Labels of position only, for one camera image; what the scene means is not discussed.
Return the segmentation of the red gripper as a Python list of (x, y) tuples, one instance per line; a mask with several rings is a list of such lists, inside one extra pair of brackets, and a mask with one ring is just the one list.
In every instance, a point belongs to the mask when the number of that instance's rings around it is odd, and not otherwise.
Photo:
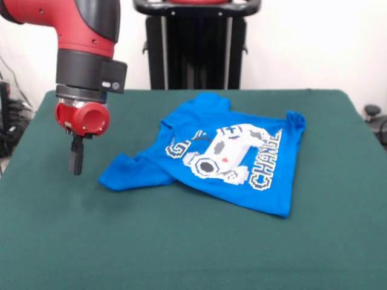
[(105, 105), (97, 102), (77, 106), (59, 102), (55, 108), (55, 117), (60, 126), (75, 134), (71, 143), (69, 170), (74, 175), (80, 175), (83, 167), (82, 137), (103, 134), (109, 127), (109, 111)]

